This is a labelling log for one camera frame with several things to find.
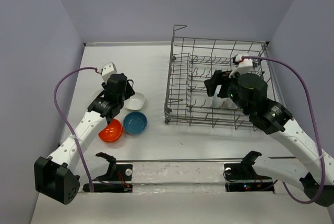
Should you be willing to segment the white round bowl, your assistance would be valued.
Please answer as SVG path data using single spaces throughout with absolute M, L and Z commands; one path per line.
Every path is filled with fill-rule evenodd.
M 211 107 L 213 109 L 217 109 L 219 107 L 222 106 L 222 99 L 218 97 L 218 94 L 219 94 L 219 91 L 220 91 L 220 88 L 218 87 L 215 92 L 214 92 L 214 95 L 212 97 L 212 103 L 211 103 Z
M 104 90 L 99 89 L 93 93 L 93 95 L 91 96 L 90 102 L 93 102 L 96 98 L 99 98 L 99 97 L 103 98 L 103 96 L 104 96 Z
M 227 107 L 228 107 L 229 110 L 237 110 L 238 109 L 238 106 L 230 98 L 227 98 L 226 102 L 227 102 Z

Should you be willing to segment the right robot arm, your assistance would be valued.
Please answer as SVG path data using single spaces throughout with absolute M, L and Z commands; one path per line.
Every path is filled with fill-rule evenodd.
M 250 151 L 240 163 L 244 177 L 272 177 L 300 189 L 320 206 L 333 205 L 333 159 L 325 151 L 318 152 L 315 141 L 288 109 L 267 97 L 268 84 L 262 78 L 252 73 L 230 77 L 230 72 L 217 70 L 204 84 L 208 96 L 231 99 L 256 128 L 278 141 L 299 161 L 296 165 Z

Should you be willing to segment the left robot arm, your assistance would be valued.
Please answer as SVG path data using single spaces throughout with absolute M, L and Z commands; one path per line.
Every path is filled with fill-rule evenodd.
M 99 152 L 86 160 L 84 152 L 135 92 L 123 73 L 110 75 L 102 87 L 77 127 L 70 128 L 67 139 L 48 157 L 39 157 L 34 163 L 35 189 L 64 205 L 71 203 L 85 184 L 93 191 L 94 179 L 109 180 L 117 171 L 113 156 Z

